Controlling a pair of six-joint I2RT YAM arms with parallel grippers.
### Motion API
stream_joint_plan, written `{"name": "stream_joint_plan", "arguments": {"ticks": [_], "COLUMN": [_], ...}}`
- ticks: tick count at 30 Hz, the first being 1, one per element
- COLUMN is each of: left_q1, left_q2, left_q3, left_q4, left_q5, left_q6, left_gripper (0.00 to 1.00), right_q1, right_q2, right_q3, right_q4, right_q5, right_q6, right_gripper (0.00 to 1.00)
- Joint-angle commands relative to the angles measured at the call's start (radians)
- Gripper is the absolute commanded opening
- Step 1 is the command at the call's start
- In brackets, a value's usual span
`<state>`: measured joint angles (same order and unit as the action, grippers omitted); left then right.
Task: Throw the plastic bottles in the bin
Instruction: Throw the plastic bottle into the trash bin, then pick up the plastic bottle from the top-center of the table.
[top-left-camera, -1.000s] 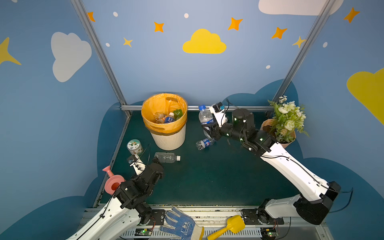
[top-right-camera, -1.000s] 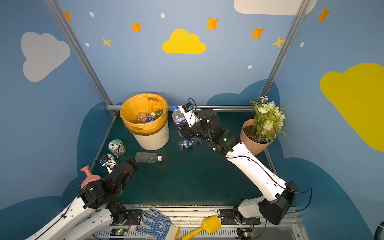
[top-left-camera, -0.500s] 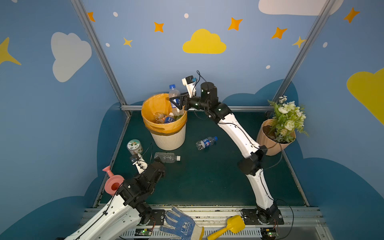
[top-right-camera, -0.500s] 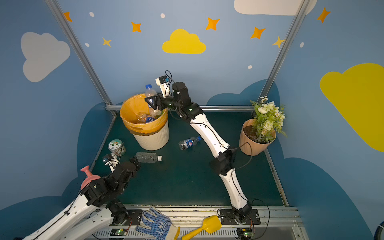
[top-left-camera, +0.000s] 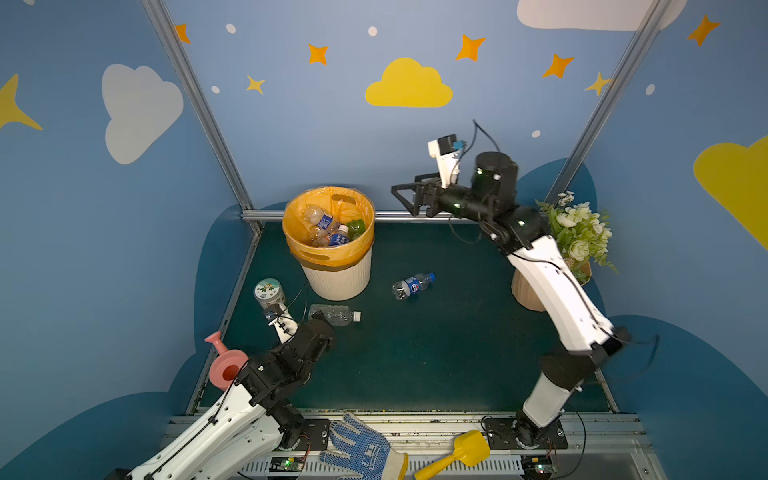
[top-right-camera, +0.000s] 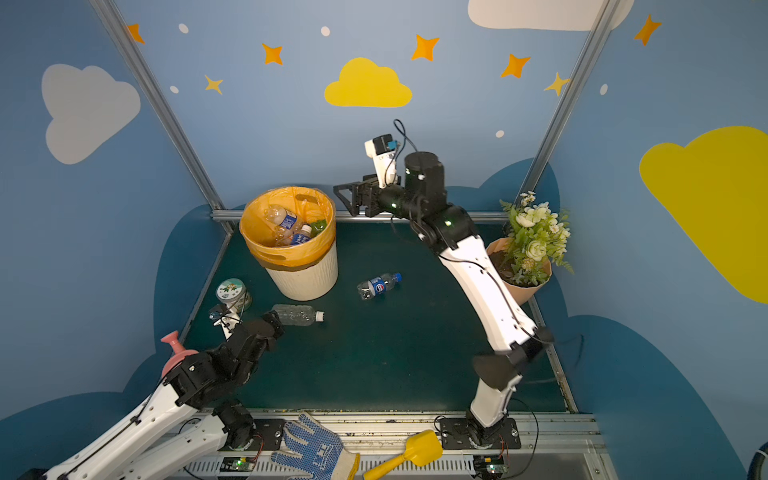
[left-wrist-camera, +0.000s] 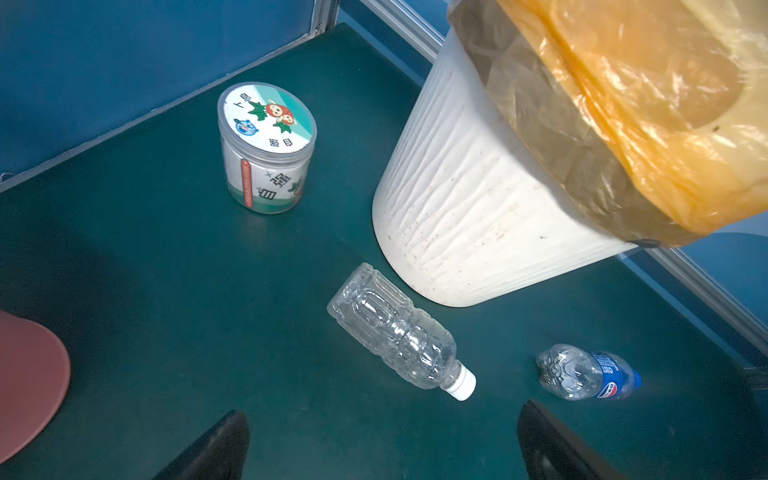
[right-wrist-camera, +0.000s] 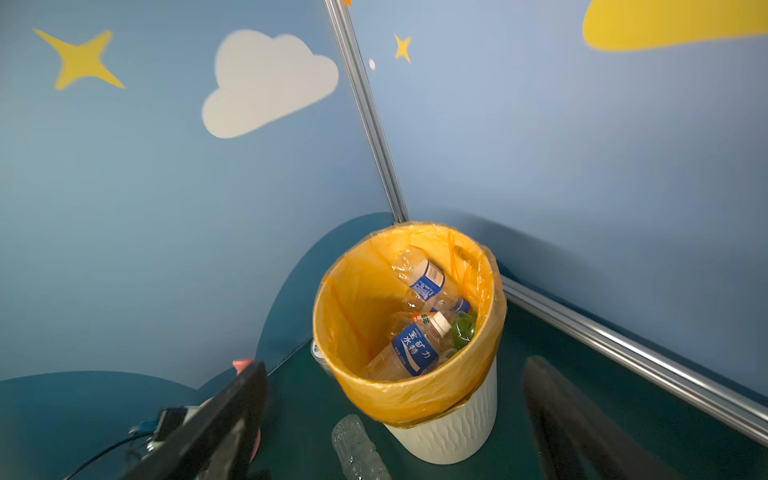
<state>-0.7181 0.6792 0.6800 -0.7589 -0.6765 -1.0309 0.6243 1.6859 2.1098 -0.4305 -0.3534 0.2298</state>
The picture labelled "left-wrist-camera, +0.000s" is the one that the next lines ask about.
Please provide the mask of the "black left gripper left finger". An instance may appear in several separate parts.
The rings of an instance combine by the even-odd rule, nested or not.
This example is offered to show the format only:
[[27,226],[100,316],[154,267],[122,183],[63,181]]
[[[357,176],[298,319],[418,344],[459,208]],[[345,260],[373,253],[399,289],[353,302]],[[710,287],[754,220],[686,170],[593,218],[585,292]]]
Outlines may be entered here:
[[242,411],[232,410],[154,479],[241,479],[249,444],[247,418]]

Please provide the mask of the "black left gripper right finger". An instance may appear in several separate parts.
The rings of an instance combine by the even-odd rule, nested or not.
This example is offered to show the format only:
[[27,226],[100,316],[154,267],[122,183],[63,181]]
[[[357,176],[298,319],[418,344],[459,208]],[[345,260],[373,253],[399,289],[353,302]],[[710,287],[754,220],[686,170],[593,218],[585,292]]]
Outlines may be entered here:
[[527,401],[517,437],[530,479],[625,479],[542,404]]

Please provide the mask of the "pepsi bottle blue cap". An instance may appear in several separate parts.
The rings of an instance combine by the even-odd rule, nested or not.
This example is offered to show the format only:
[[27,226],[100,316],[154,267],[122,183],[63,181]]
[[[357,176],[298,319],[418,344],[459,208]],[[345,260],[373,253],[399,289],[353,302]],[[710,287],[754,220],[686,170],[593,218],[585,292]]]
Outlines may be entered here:
[[643,385],[639,372],[620,356],[555,344],[536,358],[539,382],[550,393],[568,400],[618,400]]

